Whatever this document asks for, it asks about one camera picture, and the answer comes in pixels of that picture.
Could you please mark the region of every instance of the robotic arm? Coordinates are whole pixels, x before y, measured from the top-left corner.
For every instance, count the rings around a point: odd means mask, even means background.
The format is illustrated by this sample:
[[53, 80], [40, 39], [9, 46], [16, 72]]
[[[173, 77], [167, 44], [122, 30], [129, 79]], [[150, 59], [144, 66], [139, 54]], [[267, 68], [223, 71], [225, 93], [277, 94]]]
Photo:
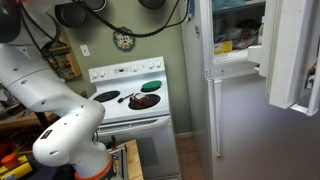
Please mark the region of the robotic arm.
[[24, 6], [32, 19], [54, 37], [58, 27], [45, 12], [51, 6], [69, 2], [0, 0], [0, 81], [28, 109], [50, 111], [61, 117], [34, 143], [37, 161], [47, 166], [68, 163], [75, 168], [77, 179], [99, 179], [112, 169], [106, 147], [91, 140], [105, 110], [100, 103], [70, 90], [42, 60], [28, 33], [40, 47], [50, 39], [20, 9]]

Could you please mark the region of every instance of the white stove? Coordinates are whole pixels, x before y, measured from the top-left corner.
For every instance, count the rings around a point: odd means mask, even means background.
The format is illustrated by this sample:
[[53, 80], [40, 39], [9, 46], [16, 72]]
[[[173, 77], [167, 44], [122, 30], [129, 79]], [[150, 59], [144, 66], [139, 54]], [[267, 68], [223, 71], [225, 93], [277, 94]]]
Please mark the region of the white stove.
[[[170, 114], [163, 57], [93, 68], [89, 70], [89, 76], [97, 89], [89, 99], [98, 100], [106, 110], [101, 126]], [[142, 86], [152, 81], [161, 81], [162, 85], [152, 92], [141, 92]], [[133, 93], [157, 95], [160, 101], [152, 107], [139, 110], [129, 108], [130, 98], [118, 102], [120, 98]]]

